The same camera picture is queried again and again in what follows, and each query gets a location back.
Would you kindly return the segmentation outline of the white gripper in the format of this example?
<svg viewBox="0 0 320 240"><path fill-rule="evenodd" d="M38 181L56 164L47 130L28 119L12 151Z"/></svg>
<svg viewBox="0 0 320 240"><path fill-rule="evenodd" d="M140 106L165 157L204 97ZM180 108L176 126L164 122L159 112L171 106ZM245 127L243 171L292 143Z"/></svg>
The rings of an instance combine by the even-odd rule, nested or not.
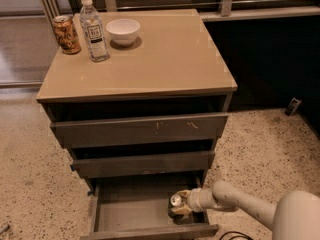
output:
<svg viewBox="0 0 320 240"><path fill-rule="evenodd" d="M173 216L187 215L193 212L203 212L207 209L218 209L219 205L214 198L211 188L196 188L190 190L181 190L177 192L177 195L182 200L186 200L186 204L180 207L172 207L171 214Z"/></svg>

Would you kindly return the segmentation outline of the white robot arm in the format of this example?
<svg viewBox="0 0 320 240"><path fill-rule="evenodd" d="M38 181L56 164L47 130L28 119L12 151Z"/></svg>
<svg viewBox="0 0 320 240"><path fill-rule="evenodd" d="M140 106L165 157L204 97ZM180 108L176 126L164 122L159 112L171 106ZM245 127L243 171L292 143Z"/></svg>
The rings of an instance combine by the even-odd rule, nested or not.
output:
<svg viewBox="0 0 320 240"><path fill-rule="evenodd" d="M272 204L217 181L210 188L180 190L169 199L169 214L241 209L272 231L272 240L320 240L320 198L295 190Z"/></svg>

